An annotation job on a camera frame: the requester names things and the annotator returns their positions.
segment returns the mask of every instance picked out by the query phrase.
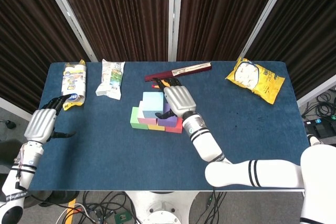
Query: dark brown curtain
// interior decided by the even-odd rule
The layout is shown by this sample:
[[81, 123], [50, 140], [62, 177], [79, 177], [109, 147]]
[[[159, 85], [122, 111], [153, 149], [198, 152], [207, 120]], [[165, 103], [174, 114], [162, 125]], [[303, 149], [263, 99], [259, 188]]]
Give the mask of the dark brown curtain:
[[300, 99], [336, 74], [336, 0], [278, 0], [246, 58], [284, 61]]
[[182, 0], [177, 60], [236, 60], [268, 0]]
[[99, 60], [167, 60], [169, 0], [68, 1]]
[[0, 9], [0, 97], [33, 112], [52, 62], [89, 59], [55, 0], [0, 0]]

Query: colorful block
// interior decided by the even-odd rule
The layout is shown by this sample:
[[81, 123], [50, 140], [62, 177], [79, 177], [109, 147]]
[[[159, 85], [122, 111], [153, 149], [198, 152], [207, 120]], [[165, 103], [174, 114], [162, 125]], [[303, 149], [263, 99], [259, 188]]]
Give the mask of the colorful block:
[[130, 120], [132, 128], [148, 130], [148, 126], [146, 124], [139, 123], [138, 118], [137, 118], [138, 111], [139, 111], [138, 107], [132, 108], [132, 114], [131, 114], [131, 120]]
[[[170, 110], [170, 106], [168, 103], [165, 103], [163, 106], [163, 113], [166, 113]], [[158, 119], [158, 125], [166, 126], [166, 127], [176, 127], [177, 124], [177, 116], [172, 116], [167, 119]]]
[[182, 118], [177, 118], [177, 124], [176, 127], [165, 127], [165, 130], [167, 132], [173, 132], [173, 133], [182, 133], [183, 127], [182, 127]]
[[142, 112], [145, 118], [156, 118], [156, 112], [163, 113], [162, 92], [143, 92], [142, 101]]
[[143, 110], [143, 101], [140, 101], [139, 111], [138, 111], [138, 121], [139, 121], [139, 123], [156, 125], [156, 123], [157, 123], [156, 117], [155, 118], [145, 118], [142, 110]]
[[154, 130], [154, 131], [165, 131], [165, 127], [164, 126], [159, 126], [159, 125], [148, 125], [148, 129], [149, 130]]

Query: white snack package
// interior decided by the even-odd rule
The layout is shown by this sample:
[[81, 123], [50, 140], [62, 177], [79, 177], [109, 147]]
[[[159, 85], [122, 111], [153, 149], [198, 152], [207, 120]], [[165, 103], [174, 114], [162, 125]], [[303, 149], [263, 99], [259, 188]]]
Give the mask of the white snack package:
[[101, 84], [96, 90], [96, 95], [107, 95], [110, 98], [120, 100], [125, 62], [110, 62], [103, 59], [101, 64]]

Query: blue tablecloth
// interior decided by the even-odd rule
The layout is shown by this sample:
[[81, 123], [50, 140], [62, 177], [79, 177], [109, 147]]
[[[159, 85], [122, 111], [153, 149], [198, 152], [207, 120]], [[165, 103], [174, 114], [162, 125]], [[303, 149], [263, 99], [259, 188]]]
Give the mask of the blue tablecloth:
[[[126, 62], [121, 100], [96, 96], [101, 63], [87, 63], [83, 106], [62, 111], [56, 131], [77, 134], [44, 145], [31, 190], [211, 190], [204, 162], [186, 133], [137, 130], [130, 125], [142, 92], [155, 91], [144, 76], [200, 62]], [[299, 164], [308, 147], [294, 91], [283, 62], [260, 65], [286, 77], [274, 105], [225, 77], [235, 62], [212, 62], [212, 70], [180, 77], [222, 148], [233, 163], [285, 159]], [[40, 106], [60, 95], [64, 63], [49, 68]], [[231, 185], [222, 189], [260, 189]]]

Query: light blue block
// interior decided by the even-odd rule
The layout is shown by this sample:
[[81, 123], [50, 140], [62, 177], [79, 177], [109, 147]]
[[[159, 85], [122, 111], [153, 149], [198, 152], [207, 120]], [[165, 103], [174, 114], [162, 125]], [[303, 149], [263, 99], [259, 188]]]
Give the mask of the light blue block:
[[163, 113], [162, 92], [143, 92], [142, 103], [142, 112], [145, 118], [156, 118], [156, 112]]

